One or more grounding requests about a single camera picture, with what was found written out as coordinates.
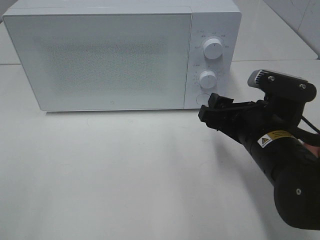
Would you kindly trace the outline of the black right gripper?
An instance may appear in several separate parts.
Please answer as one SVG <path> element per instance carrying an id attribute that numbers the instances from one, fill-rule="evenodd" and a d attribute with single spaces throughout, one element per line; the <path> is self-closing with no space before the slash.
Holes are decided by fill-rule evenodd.
<path id="1" fill-rule="evenodd" d="M 226 109 L 233 98 L 212 93 L 207 106 L 200 107 L 198 118 L 210 129 L 223 132 Z M 298 143 L 296 129 L 301 121 L 304 104 L 279 96 L 266 95 L 239 110 L 234 117 L 235 132 L 246 150 L 292 149 Z"/>

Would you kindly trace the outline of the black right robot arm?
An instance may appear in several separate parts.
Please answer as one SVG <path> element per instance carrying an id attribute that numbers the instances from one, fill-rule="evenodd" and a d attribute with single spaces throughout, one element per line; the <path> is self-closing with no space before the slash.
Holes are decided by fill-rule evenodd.
<path id="1" fill-rule="evenodd" d="M 235 103 L 213 93 L 198 117 L 244 146 L 272 184 L 276 210 L 286 224 L 320 229 L 320 160 L 301 144 L 286 111 L 272 101 Z"/>

